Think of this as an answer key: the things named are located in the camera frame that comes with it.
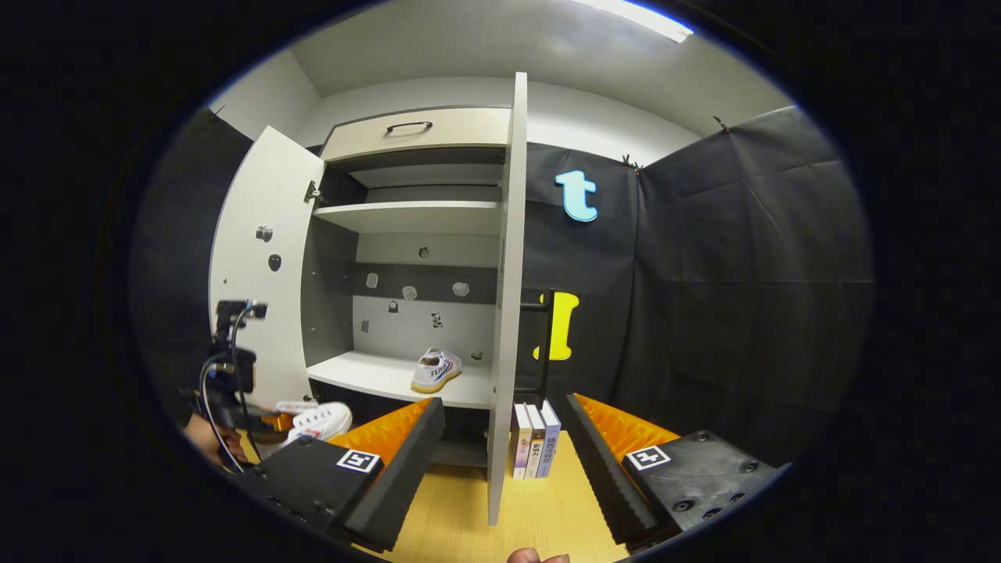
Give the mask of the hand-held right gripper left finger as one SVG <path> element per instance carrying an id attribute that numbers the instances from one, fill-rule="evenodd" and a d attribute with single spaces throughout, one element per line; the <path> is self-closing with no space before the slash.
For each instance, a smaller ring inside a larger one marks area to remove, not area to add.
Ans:
<path id="1" fill-rule="evenodd" d="M 426 398 L 341 436 L 297 437 L 235 480 L 290 521 L 390 551 L 444 428 L 443 401 Z"/>

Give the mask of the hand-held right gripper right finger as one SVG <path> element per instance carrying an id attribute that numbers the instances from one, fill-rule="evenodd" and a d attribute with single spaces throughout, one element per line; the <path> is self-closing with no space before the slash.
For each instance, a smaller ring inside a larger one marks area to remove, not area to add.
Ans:
<path id="1" fill-rule="evenodd" d="M 681 436 L 579 393 L 566 396 L 566 432 L 605 524 L 626 548 L 700 529 L 789 471 L 714 432 Z"/>

